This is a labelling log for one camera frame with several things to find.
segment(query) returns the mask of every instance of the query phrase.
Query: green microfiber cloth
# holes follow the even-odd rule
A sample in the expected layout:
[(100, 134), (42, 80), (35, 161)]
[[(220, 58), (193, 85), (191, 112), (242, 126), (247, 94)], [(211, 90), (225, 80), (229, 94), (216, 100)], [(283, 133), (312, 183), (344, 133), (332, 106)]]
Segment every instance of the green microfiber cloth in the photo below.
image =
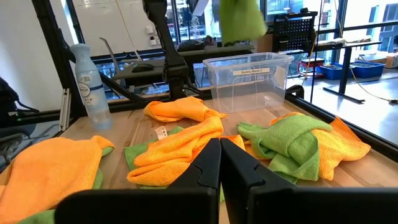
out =
[(332, 131), (329, 124), (309, 116), (289, 116), (269, 128), (240, 123), (237, 129), (251, 141), (257, 156), (272, 159), (270, 170), (294, 184), (297, 179), (318, 180), (320, 153), (311, 130)]
[[(175, 128), (173, 128), (171, 131), (169, 131), (167, 134), (168, 135), (172, 135), (172, 134), (176, 134), (179, 133), (180, 131), (182, 131), (183, 128), (181, 128), (180, 126), (177, 126)], [(141, 155), (142, 153), (146, 152), (148, 150), (148, 144), (149, 143), (153, 143), (156, 142), (157, 140), (151, 140), (142, 144), (138, 144), (135, 146), (131, 146), (131, 147), (125, 147), (124, 148), (124, 157), (126, 158), (126, 162), (127, 165), (130, 169), (130, 171), (136, 169), (137, 167), (134, 165), (133, 161), (135, 160), (135, 158), (139, 155)], [(165, 187), (152, 187), (152, 186), (145, 186), (145, 185), (139, 185), (138, 186), (140, 189), (151, 189), (151, 190), (160, 190), (160, 189), (166, 189), (167, 186)], [(220, 187), (220, 202), (224, 201), (224, 192), (223, 192), (223, 188)]]
[[(106, 156), (111, 153), (113, 147), (106, 147), (103, 149), (102, 156)], [(95, 179), (93, 183), (93, 189), (100, 189), (102, 181), (104, 179), (104, 175), (102, 174), (101, 170), (98, 169), (97, 173), (95, 174)], [(19, 224), (54, 224), (54, 213), (55, 209), (47, 210), (44, 212), (36, 213), (32, 216), (25, 218), (24, 220), (20, 221)]]
[(256, 0), (220, 0), (219, 14), (223, 44), (256, 40), (266, 33)]

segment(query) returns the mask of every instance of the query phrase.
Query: plastic water bottle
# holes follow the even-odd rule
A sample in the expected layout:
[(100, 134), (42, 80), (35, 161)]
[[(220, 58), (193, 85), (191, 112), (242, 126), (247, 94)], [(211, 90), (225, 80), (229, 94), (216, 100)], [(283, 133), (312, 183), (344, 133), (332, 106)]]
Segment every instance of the plastic water bottle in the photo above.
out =
[(75, 44), (70, 47), (70, 51), (76, 58), (77, 84), (94, 128), (111, 128), (111, 113), (109, 112), (100, 74), (90, 58), (90, 47), (85, 44)]

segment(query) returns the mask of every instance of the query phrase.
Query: black pegboard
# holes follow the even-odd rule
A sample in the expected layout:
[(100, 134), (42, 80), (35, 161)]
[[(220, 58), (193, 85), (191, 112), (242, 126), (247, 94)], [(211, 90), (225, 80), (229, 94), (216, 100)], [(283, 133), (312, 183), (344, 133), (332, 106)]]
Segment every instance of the black pegboard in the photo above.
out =
[(272, 51), (306, 50), (306, 46), (313, 42), (313, 25), (317, 13), (314, 14), (310, 18), (305, 15), (306, 19), (299, 18), (299, 14), (295, 14), (294, 18), (289, 18), (289, 15), (275, 17)]

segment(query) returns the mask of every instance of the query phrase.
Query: blue storage bin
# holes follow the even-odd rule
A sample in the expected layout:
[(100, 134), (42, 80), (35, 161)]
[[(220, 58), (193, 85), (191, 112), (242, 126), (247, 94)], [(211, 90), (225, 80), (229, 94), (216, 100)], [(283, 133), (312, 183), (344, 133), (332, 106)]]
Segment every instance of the blue storage bin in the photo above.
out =
[[(316, 71), (324, 74), (324, 76), (329, 80), (337, 80), (343, 76), (343, 65), (338, 63), (331, 63), (331, 67), (320, 66), (316, 67)], [(348, 72), (348, 78), (352, 78), (353, 73), (351, 70)]]
[(353, 62), (351, 65), (357, 78), (379, 77), (384, 68), (384, 64), (372, 62)]

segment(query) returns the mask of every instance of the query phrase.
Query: wooden tabletop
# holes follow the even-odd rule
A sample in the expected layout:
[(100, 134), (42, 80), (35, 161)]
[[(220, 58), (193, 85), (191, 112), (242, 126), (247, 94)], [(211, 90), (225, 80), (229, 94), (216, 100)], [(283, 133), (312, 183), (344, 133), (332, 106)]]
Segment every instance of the wooden tabletop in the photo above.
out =
[[(209, 108), (215, 108), (211, 100), (205, 101), (205, 104)], [(237, 134), (236, 125), (239, 122), (268, 127), (271, 120), (292, 111), (308, 114), (289, 102), (273, 108), (231, 113), (227, 118), (222, 119), (224, 126), (223, 135)], [(89, 139), (94, 135), (100, 135), (115, 145), (114, 151), (102, 158), (99, 165), (104, 175), (102, 189), (136, 188), (136, 185), (128, 182), (126, 178), (129, 169), (124, 158), (123, 147), (156, 139), (157, 135), (154, 129), (159, 126), (165, 126), (170, 131), (176, 126), (187, 128), (198, 124), (198, 122), (190, 119), (162, 123), (144, 116), (142, 110), (113, 113), (112, 116), (113, 127), (110, 130), (95, 131), (91, 127), (89, 118), (84, 117), (76, 121), (61, 135), (61, 137), (74, 140)], [(319, 178), (316, 182), (300, 180), (297, 184), (317, 187), (398, 187), (398, 163), (371, 150), (364, 158), (358, 161), (341, 162), (335, 169), (335, 177), (332, 181)], [(220, 205), (220, 223), (229, 223), (225, 203)]]

